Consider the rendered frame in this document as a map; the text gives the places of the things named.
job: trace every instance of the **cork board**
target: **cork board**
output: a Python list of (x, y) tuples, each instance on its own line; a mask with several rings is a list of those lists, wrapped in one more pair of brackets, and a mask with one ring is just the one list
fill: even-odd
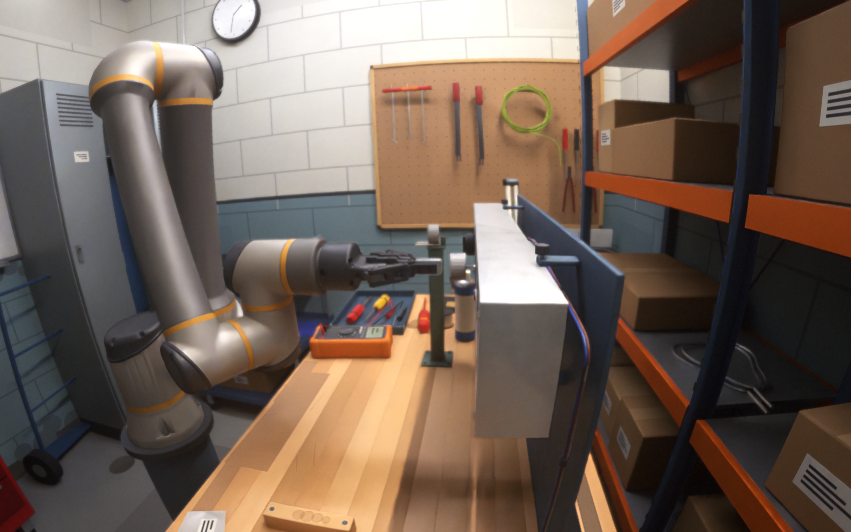
[[(504, 197), (506, 177), (520, 180), (520, 194), (561, 224), (579, 227), (582, 180), (573, 169), (576, 212), (569, 191), (563, 211), (565, 166), (573, 165), (573, 130), (580, 128), (579, 61), (463, 60), (379, 65), (369, 74), (372, 98), (373, 150), (376, 162), (376, 210), (387, 229), (473, 227), (474, 203), (495, 203)], [(455, 110), (452, 84), (461, 87), (461, 161), (455, 158)], [(542, 90), (553, 107), (541, 132), (557, 141), (518, 133), (501, 118), (504, 95), (521, 85)], [(395, 141), (392, 95), (382, 89), (431, 85), (425, 91), (425, 141), (422, 142), (421, 92), (395, 93)], [(474, 87), (484, 91), (484, 165), (478, 164)], [(536, 94), (515, 94), (507, 104), (515, 123), (531, 127), (546, 114)], [(561, 168), (563, 128), (569, 150)]]

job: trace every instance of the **gray cabinet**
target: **gray cabinet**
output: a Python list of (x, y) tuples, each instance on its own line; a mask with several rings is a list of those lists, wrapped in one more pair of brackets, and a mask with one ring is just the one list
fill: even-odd
[(0, 94), (0, 163), (28, 279), (77, 414), (120, 429), (124, 405), (103, 348), (135, 314), (103, 143), (87, 87), (35, 80)]

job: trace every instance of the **silver electrical box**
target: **silver electrical box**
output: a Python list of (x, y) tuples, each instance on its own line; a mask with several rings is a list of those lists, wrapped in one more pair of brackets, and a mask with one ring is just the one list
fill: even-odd
[(110, 191), (103, 121), (87, 87), (35, 80), (0, 94), (1, 175), (28, 279), (81, 419), (113, 429), (124, 405), (103, 347), (136, 313)]
[(546, 438), (567, 301), (500, 203), (474, 205), (477, 360), (474, 436)]

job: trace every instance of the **wooden workbench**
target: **wooden workbench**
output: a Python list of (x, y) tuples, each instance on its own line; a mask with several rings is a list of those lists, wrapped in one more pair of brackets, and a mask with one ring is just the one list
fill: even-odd
[[(419, 296), (410, 321), (424, 303)], [(474, 342), (422, 367), (409, 327), (390, 359), (308, 356), (172, 523), (224, 510), (226, 532), (274, 530), (268, 502), (349, 515), (359, 531), (535, 531), (527, 443), (472, 438)]]

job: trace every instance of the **multimeter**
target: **multimeter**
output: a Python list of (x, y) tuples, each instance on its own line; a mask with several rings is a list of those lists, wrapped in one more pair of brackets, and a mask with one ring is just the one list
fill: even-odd
[(320, 325), (310, 338), (310, 352), (314, 358), (389, 358), (392, 326)]

